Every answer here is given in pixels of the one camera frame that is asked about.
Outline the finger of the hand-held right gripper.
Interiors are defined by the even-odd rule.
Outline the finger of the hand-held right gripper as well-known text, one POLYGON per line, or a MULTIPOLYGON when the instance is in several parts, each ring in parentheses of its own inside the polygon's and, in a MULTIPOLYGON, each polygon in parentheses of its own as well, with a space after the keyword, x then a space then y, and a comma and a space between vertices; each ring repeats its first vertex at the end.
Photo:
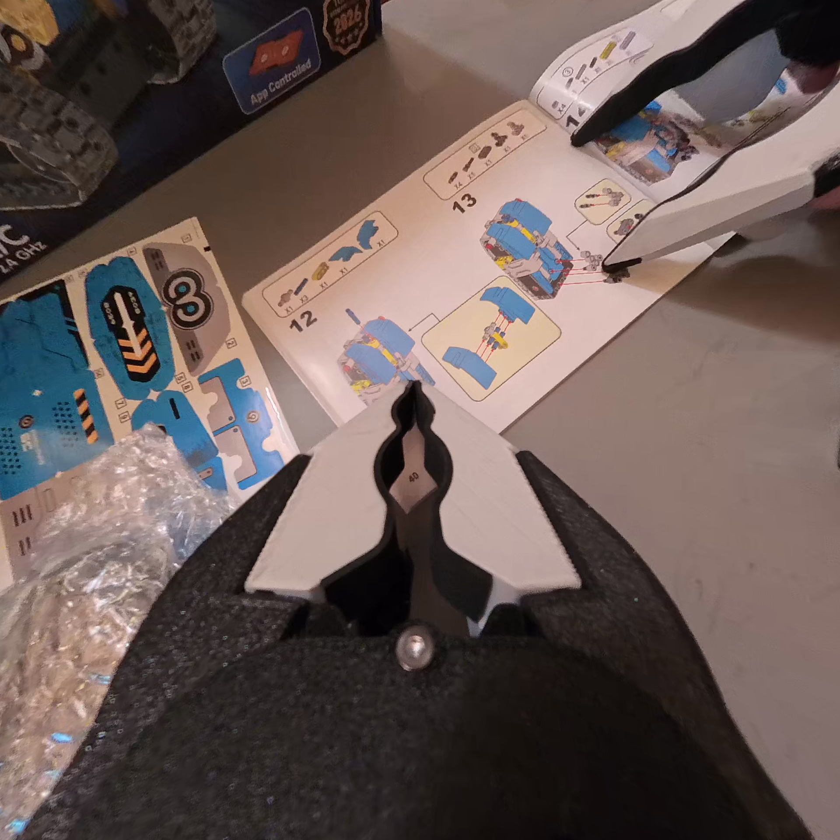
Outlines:
POLYGON ((633 72, 572 132, 580 148, 631 118, 662 92, 687 84, 751 39, 775 28, 784 2, 699 1, 688 6, 633 72))
POLYGON ((604 258, 607 274, 738 232, 823 199, 839 185, 839 86, 787 126, 724 155, 656 205, 604 258))

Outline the dark printed toy set box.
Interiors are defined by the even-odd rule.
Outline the dark printed toy set box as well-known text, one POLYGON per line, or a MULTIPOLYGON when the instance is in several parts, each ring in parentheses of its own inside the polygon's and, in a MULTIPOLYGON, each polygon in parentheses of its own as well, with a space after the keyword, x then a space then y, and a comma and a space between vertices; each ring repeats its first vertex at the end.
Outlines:
POLYGON ((379 1, 2 1, 2 282, 382 31, 379 1))

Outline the clear plastic bag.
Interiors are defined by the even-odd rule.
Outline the clear plastic bag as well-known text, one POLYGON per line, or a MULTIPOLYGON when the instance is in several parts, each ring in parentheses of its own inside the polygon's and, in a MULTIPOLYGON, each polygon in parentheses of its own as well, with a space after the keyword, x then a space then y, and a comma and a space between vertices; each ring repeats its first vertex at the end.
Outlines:
POLYGON ((153 603, 236 506, 147 425, 37 531, 32 570, 2 594, 2 838, 47 800, 153 603))

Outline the blue sticker sheet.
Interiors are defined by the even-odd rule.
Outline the blue sticker sheet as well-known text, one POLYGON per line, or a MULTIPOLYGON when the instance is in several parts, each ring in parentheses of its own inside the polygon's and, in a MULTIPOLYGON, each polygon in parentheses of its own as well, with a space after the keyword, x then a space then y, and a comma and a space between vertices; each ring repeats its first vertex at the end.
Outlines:
POLYGON ((195 217, 2 300, 2 590, 84 465, 146 424, 237 503, 299 453, 195 217))

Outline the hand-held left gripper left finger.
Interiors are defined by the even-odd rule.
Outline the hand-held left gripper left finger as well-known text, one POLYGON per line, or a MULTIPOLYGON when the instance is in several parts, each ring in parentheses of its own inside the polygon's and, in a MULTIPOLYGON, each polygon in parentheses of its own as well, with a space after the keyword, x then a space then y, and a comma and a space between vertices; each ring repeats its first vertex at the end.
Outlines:
POLYGON ((413 564, 400 544, 391 486, 405 465, 414 403, 415 384, 389 385, 308 453, 248 574, 247 593, 347 601, 358 586, 373 600, 410 584, 413 564))

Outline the instruction booklet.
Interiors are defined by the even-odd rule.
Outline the instruction booklet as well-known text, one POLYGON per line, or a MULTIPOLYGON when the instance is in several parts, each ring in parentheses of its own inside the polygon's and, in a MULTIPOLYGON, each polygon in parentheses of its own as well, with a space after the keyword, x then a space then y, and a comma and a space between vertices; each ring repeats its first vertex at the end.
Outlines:
POLYGON ((435 387, 505 431, 713 253, 607 255, 711 163, 687 106, 656 101, 586 149, 568 135, 685 9, 660 2, 565 50, 244 305, 341 425, 390 386, 435 387))

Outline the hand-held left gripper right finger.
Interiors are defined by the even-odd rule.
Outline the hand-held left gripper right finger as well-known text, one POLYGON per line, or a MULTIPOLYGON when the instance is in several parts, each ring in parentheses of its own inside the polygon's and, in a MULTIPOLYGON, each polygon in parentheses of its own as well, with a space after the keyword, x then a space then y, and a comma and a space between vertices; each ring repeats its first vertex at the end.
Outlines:
POLYGON ((518 451, 429 385, 415 384, 415 426, 430 493, 434 585, 468 624, 500 605, 575 591, 582 579, 518 451))

